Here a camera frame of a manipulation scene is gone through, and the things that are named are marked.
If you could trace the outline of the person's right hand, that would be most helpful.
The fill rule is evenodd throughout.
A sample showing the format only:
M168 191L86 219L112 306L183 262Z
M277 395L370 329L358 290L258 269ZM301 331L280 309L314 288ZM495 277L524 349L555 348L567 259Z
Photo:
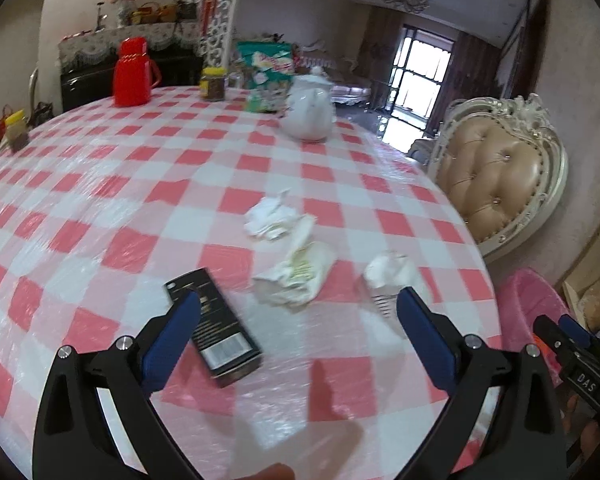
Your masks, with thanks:
M586 462L600 445L600 426L592 408L575 393L571 393L567 400L562 426L568 437L575 437L579 441L578 456L582 462Z

